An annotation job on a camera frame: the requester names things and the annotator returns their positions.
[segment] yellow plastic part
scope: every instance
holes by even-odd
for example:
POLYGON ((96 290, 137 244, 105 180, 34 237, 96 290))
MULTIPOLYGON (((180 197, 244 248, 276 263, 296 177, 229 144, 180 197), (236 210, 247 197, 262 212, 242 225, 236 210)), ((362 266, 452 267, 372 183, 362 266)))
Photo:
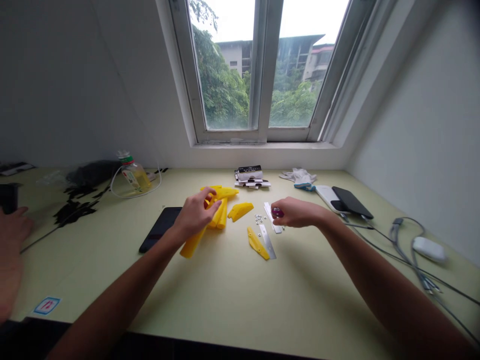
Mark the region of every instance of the yellow plastic part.
POLYGON ((248 242, 250 243, 251 248, 255 250, 265 260, 270 259, 269 253, 267 252, 267 250, 265 250, 264 246, 260 242, 257 235, 255 235, 252 228, 249 226, 246 228, 246 230, 248 232, 248 242))
POLYGON ((183 247, 181 248, 180 255, 182 255, 184 258, 190 259, 194 255, 195 249, 197 248, 197 245, 199 244, 202 237, 204 236, 206 229, 207 227, 205 226, 202 231, 189 238, 186 241, 185 245, 183 245, 183 247))
POLYGON ((215 189, 216 190, 216 195, 213 196, 213 199, 215 200, 221 200, 224 198, 229 198, 232 196, 235 196, 239 193, 238 189, 233 189, 231 187, 222 187, 215 189))
POLYGON ((206 226, 209 229, 215 229, 217 227, 217 224, 220 220, 220 217, 222 216, 222 213, 224 211, 224 207, 227 204, 227 199, 224 198, 221 201, 220 207, 217 209, 215 215, 213 215, 213 219, 210 221, 210 223, 206 226))
POLYGON ((228 213, 228 218, 231 218, 233 222, 236 222, 243 215, 248 213, 254 208, 254 205, 251 202, 243 202, 241 204, 235 204, 228 213))
POLYGON ((225 229, 225 226, 227 226, 227 206, 228 206, 228 198, 222 199, 223 203, 221 204, 220 208, 223 206, 223 209, 221 211, 220 219, 218 220, 218 223, 216 224, 216 227, 218 229, 225 229))
MULTIPOLYGON (((207 186, 204 186, 204 187, 201 187, 200 188, 200 191, 202 191, 203 189, 205 189, 207 186)), ((212 185, 212 186, 208 186, 209 188, 212 188, 212 189, 221 189, 222 188, 222 185, 212 185)))

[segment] green foliage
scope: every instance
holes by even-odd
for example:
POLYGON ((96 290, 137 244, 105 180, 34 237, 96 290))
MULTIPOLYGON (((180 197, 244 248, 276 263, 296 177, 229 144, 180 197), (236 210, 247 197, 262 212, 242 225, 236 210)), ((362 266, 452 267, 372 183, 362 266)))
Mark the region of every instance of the green foliage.
POLYGON ((190 0, 190 11, 199 23, 209 23, 215 31, 218 31, 217 20, 219 17, 215 15, 212 8, 204 0, 190 0))
MULTIPOLYGON (((217 31, 213 10, 203 0, 190 0, 190 10, 198 22, 209 22, 217 31)), ((246 129, 249 118, 251 74, 243 78, 230 69, 207 30, 193 26, 195 52, 200 77, 203 108, 209 129, 246 129)), ((317 103, 321 83, 302 82, 303 68, 288 70, 288 59, 277 61, 270 111, 271 127, 308 126, 317 103)))
POLYGON ((246 94, 248 95, 248 98, 250 99, 250 81, 251 81, 252 75, 247 71, 243 74, 243 83, 245 84, 245 91, 246 94))
POLYGON ((193 27, 206 123, 210 129, 245 129, 249 96, 238 71, 229 69, 206 30, 193 27))
POLYGON ((312 84, 302 82, 295 90, 273 90, 271 97, 271 127, 308 126, 317 103, 317 94, 311 92, 312 84))

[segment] window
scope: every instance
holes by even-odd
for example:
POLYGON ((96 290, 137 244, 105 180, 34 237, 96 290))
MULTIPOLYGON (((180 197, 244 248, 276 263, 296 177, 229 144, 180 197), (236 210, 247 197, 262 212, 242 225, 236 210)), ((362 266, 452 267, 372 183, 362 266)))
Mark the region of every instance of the window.
POLYGON ((198 142, 318 141, 374 2, 170 0, 198 142))
POLYGON ((319 52, 316 56, 316 64, 318 65, 328 65, 330 62, 330 58, 332 57, 331 51, 322 51, 319 52))

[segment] plastic bottle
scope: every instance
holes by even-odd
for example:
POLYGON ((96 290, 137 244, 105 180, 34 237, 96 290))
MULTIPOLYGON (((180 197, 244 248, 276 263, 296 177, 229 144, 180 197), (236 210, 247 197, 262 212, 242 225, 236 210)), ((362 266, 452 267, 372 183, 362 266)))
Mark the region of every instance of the plastic bottle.
POLYGON ((152 183, 142 165, 136 163, 130 155, 130 151, 118 150, 116 155, 122 163, 121 173, 128 183, 135 189, 137 193, 145 193, 150 189, 152 183))

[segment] light green desk surface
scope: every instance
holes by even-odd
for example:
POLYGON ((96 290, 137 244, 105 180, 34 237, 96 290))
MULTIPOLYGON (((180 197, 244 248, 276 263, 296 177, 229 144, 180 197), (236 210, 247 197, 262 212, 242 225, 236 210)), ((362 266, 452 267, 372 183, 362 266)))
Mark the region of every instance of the light green desk surface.
MULTIPOLYGON (((35 185, 37 179, 51 171, 29 170, 2 181, 24 184, 19 190, 19 205, 29 206, 28 214, 35 220, 26 244, 54 228, 52 215, 67 200, 61 189, 35 185)), ((295 189, 292 182, 280 179, 279 172, 264 171, 271 188, 240 188, 239 195, 228 203, 229 211, 234 204, 243 202, 253 203, 254 210, 235 223, 228 219, 225 230, 207 230, 191 259, 178 254, 173 257, 130 330, 321 359, 404 357, 316 228, 286 228, 275 234, 267 219, 264 223, 277 259, 265 261, 251 249, 247 226, 259 229, 254 214, 266 215, 264 202, 293 196, 327 207, 315 192, 295 189)), ((385 233, 395 217, 405 215, 344 171, 311 173, 317 174, 317 185, 352 191, 374 214, 374 224, 385 233)), ((159 189, 146 196, 120 199, 106 193, 95 206, 97 212, 57 230, 26 251, 22 255, 21 289, 11 319, 75 321, 139 259, 138 249, 163 207, 182 206, 187 196, 205 185, 234 184, 232 169, 170 169, 162 177, 159 189), (33 314, 32 310, 45 297, 61 298, 61 302, 47 316, 33 314)), ((114 188, 118 193, 129 191, 120 176, 114 188)), ((79 201, 90 200, 85 196, 79 201)), ((362 232, 394 253, 391 244, 378 233, 362 232)), ((418 232, 413 223, 402 225, 400 242, 405 251, 418 232)), ((449 257, 445 266, 419 256, 420 266, 480 299, 480 269, 448 246, 445 248, 449 257)), ((387 259, 418 286, 411 269, 387 259)), ((479 336, 476 325, 480 308, 445 286, 440 287, 444 302, 479 336)))

